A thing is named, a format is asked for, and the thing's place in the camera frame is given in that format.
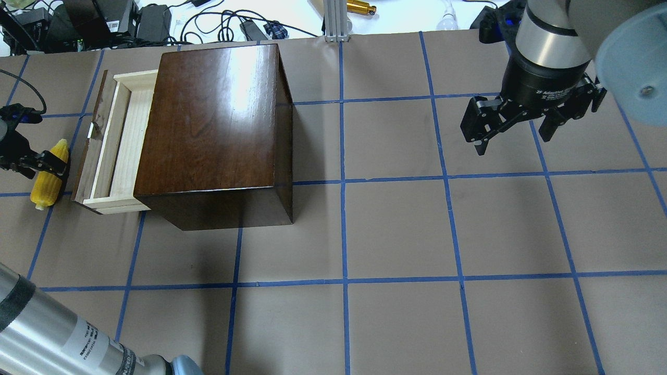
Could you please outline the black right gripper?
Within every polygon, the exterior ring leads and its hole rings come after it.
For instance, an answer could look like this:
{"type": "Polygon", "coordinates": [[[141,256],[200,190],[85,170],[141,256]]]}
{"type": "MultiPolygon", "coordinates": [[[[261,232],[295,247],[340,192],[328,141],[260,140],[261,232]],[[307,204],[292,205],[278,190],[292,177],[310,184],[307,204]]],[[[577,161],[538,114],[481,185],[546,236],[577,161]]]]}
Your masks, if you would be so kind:
{"type": "Polygon", "coordinates": [[[493,137],[524,117],[543,116],[538,132],[543,142],[550,142],[569,120],[580,119],[588,110],[597,112],[607,95],[600,80],[586,73],[587,67],[585,62],[555,69],[534,64],[522,55],[511,55],[500,95],[469,100],[460,125],[465,140],[483,156],[493,137]]]}

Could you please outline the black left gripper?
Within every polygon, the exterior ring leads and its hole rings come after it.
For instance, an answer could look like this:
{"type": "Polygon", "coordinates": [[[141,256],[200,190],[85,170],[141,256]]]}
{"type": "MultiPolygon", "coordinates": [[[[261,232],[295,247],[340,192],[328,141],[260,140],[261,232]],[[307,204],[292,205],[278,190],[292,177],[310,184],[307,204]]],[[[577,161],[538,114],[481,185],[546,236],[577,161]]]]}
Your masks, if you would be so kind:
{"type": "Polygon", "coordinates": [[[15,169],[16,173],[33,180],[37,172],[46,172],[67,180],[68,161],[60,159],[50,151],[34,152],[29,141],[17,131],[20,123],[38,124],[42,114],[21,104],[2,108],[2,169],[15,169]]]}

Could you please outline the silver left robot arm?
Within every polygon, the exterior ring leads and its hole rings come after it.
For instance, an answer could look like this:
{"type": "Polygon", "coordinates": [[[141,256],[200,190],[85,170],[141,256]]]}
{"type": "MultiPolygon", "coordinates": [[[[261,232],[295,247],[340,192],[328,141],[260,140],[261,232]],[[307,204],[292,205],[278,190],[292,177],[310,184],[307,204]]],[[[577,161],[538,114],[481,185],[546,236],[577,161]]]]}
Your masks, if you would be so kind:
{"type": "MultiPolygon", "coordinates": [[[[42,111],[20,104],[2,108],[2,169],[29,179],[36,171],[67,180],[68,154],[34,152],[17,132],[40,123],[42,111]]],[[[26,277],[2,265],[2,373],[8,374],[201,374],[186,355],[165,360],[139,356],[59,303],[26,277]]]]}

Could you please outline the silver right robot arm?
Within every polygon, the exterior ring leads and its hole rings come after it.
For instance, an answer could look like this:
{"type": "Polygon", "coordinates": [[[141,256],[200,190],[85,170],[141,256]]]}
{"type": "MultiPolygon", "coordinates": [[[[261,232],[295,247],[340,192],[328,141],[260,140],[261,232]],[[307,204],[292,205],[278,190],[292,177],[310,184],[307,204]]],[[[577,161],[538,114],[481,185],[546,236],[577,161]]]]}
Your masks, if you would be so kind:
{"type": "Polygon", "coordinates": [[[484,8],[484,44],[505,42],[508,65],[494,99],[469,100],[460,128],[483,156],[517,123],[560,126],[597,112],[608,93],[634,120],[665,126],[665,1],[509,1],[484,8]]]}

